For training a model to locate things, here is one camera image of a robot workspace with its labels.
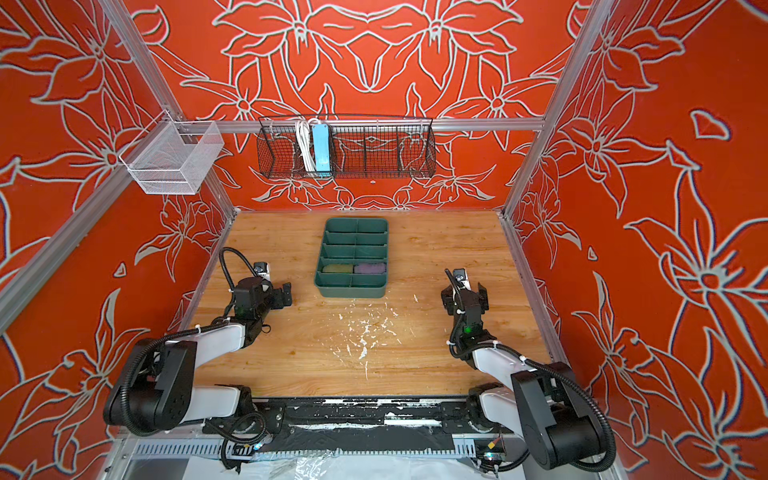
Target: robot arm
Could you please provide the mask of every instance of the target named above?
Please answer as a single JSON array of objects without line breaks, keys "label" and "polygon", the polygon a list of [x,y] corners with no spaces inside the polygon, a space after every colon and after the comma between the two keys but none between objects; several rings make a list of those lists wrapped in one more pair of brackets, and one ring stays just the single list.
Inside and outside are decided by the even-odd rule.
[{"label": "robot arm", "polygon": [[150,435],[185,422],[251,413],[238,412],[243,394],[250,398],[247,387],[193,386],[197,367],[249,346],[262,332],[270,310],[293,303],[290,283],[275,288],[265,263],[248,265],[254,275],[233,288],[226,308],[228,312],[234,307],[233,317],[219,317],[210,326],[162,339],[143,339],[134,346],[104,406],[108,425],[125,425],[135,435]]},{"label": "robot arm", "polygon": [[[592,472],[608,469],[616,455],[613,432],[594,400],[576,384],[571,368],[562,362],[533,362],[499,343],[482,324],[488,291],[480,284],[478,292],[470,290],[464,269],[446,273],[451,286],[442,291],[442,302],[454,317],[451,354],[503,385],[473,392],[484,420],[522,435],[544,469],[566,463]],[[597,463],[581,461],[602,452],[606,455]]]}]

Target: sponge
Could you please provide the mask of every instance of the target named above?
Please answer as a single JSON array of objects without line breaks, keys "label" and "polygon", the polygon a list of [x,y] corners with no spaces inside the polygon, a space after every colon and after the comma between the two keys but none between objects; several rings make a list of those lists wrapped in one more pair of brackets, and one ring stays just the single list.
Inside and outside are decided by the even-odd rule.
[{"label": "sponge", "polygon": [[355,273],[386,273],[386,263],[358,263]]},{"label": "sponge", "polygon": [[323,273],[352,273],[354,268],[351,263],[330,263],[323,267]]}]

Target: black cable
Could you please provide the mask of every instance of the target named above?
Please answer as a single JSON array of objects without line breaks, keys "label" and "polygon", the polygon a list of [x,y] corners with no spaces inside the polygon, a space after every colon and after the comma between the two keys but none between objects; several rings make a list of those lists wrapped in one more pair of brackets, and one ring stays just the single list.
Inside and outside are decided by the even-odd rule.
[{"label": "black cable", "polygon": [[549,375],[555,377],[557,380],[560,380],[561,383],[572,389],[574,392],[576,392],[577,395],[579,395],[586,403],[587,406],[589,406],[590,410],[594,413],[594,416],[598,418],[598,422],[600,423],[600,427],[603,429],[603,432],[605,433],[606,438],[606,449],[605,449],[605,455],[599,462],[583,462],[581,460],[577,460],[575,462],[571,462],[571,465],[573,465],[576,468],[579,468],[580,470],[584,470],[586,472],[603,472],[605,470],[608,470],[611,465],[613,465],[614,460],[616,459],[616,439],[614,438],[614,431],[611,428],[611,424],[608,423],[607,418],[605,417],[605,414],[602,410],[600,410],[600,407],[598,404],[594,401],[594,399],[586,393],[576,382],[569,379],[567,376],[562,375],[560,372],[556,372],[553,369],[549,368],[546,365],[542,365],[539,362],[535,362],[534,360],[531,360],[529,358],[525,358],[523,355],[520,354],[517,350],[510,348],[506,345],[502,345],[501,343],[490,344],[490,343],[479,343],[477,345],[471,346],[468,349],[456,352],[453,349],[453,345],[449,346],[449,349],[451,351],[451,355],[454,358],[460,358],[461,356],[467,355],[468,353],[472,353],[476,350],[480,349],[499,349],[503,350],[507,353],[511,353],[513,356],[518,357],[519,359],[525,359],[523,362],[527,366],[531,366],[537,370],[541,370],[542,372],[546,372]]},{"label": "black cable", "polygon": [[230,430],[234,430],[236,425],[251,419],[258,419],[259,424],[261,426],[261,430],[259,431],[259,433],[251,437],[236,437],[232,435],[232,432],[219,427],[215,423],[211,422],[209,419],[206,419],[205,421],[206,425],[211,427],[213,430],[216,431],[216,433],[218,433],[224,438],[224,440],[221,442],[220,459],[221,459],[221,463],[224,464],[224,468],[226,468],[227,470],[231,470],[232,468],[238,467],[238,465],[230,463],[230,460],[227,458],[227,444],[229,442],[232,442],[235,445],[255,445],[261,442],[262,440],[264,440],[264,437],[266,437],[266,421],[264,420],[264,417],[258,412],[251,412],[239,417],[232,423]]},{"label": "black cable", "polygon": [[[462,300],[462,295],[459,290],[461,289],[461,286],[458,284],[458,280],[451,274],[451,270],[445,269],[445,275],[448,275],[449,280],[451,280],[451,286],[453,287],[453,291],[455,295],[453,296],[454,301],[453,303],[456,305],[457,310],[464,311],[464,301]],[[456,343],[456,337],[458,335],[458,328],[459,328],[459,322],[454,323],[453,329],[451,330],[451,336],[449,337],[449,341],[451,343]]]},{"label": "black cable", "polygon": [[131,412],[131,404],[128,396],[130,392],[128,384],[136,376],[136,372],[138,371],[139,366],[144,363],[144,360],[147,358],[147,356],[154,353],[154,351],[157,350],[159,346],[164,345],[168,340],[181,338],[182,336],[194,335],[196,333],[210,332],[211,330],[219,329],[223,326],[225,326],[225,324],[202,326],[199,329],[195,328],[176,333],[169,333],[168,335],[162,336],[159,339],[152,340],[152,342],[148,343],[147,346],[141,349],[139,354],[134,358],[133,362],[128,365],[128,368],[125,372],[125,382],[120,387],[120,410],[123,414],[123,423],[131,433],[139,437],[148,437],[160,431],[145,430],[140,425],[138,425],[136,419],[133,417],[133,413]]},{"label": "black cable", "polygon": [[495,472],[496,471],[496,465],[498,465],[498,471],[499,472],[509,472],[510,470],[513,470],[525,462],[526,459],[528,459],[528,456],[531,453],[528,451],[528,449],[525,449],[525,452],[523,452],[514,462],[508,463],[507,465],[498,465],[496,463],[490,462],[485,459],[480,460],[480,469],[483,472]]},{"label": "black cable", "polygon": [[560,380],[560,382],[562,382],[564,385],[570,387],[574,392],[576,392],[576,394],[579,395],[587,403],[589,408],[594,413],[594,416],[598,418],[600,427],[605,433],[605,438],[608,445],[605,448],[605,455],[600,459],[600,461],[593,463],[577,460],[575,462],[571,462],[571,465],[586,472],[604,472],[605,470],[608,470],[611,465],[614,464],[614,460],[616,459],[616,439],[614,438],[614,431],[611,428],[611,424],[608,423],[608,419],[605,418],[605,414],[602,410],[600,410],[598,404],[588,393],[586,393],[579,385],[577,385],[576,382],[569,379],[567,376],[562,375],[560,372],[555,372],[548,366],[542,365],[539,362],[535,362],[531,359],[526,359],[525,365],[532,366],[537,370],[541,370],[542,372],[546,372],[549,375],[552,375],[556,379]]},{"label": "black cable", "polygon": [[222,316],[226,317],[229,315],[230,310],[235,304],[235,283],[232,281],[232,276],[230,276],[229,269],[227,269],[227,262],[224,261],[224,252],[232,252],[237,255],[248,266],[248,270],[250,270],[251,275],[259,276],[259,274],[256,272],[253,264],[239,250],[236,250],[232,247],[223,247],[221,249],[219,252],[219,264],[221,265],[221,271],[224,272],[224,278],[227,279],[227,284],[230,286],[230,292],[232,293],[230,302],[227,304],[227,306],[224,307],[224,313]]}]

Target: wire basket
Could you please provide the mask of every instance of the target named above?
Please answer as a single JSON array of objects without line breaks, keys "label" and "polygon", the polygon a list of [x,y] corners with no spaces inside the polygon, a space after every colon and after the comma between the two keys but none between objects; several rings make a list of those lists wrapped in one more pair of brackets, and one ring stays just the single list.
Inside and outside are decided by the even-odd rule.
[{"label": "wire basket", "polygon": [[[308,172],[304,167],[295,127],[296,120],[304,118],[259,119],[259,171],[264,177],[430,178],[435,174],[435,135],[430,118],[321,118],[329,126],[330,172]],[[310,150],[314,157],[312,142]]]},{"label": "wire basket", "polygon": [[183,136],[173,122],[157,128],[149,145],[126,164],[128,172],[147,194],[197,193],[224,146],[216,122],[202,135]]}]

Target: white mesh basket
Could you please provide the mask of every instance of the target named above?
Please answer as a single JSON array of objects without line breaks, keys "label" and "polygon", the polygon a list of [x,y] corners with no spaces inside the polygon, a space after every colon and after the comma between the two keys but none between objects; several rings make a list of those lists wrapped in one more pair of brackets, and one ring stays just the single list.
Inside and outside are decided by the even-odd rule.
[{"label": "white mesh basket", "polygon": [[158,128],[157,136],[126,165],[128,172],[148,194],[197,193],[224,146],[216,122],[210,122],[196,144],[184,143],[171,122]]}]

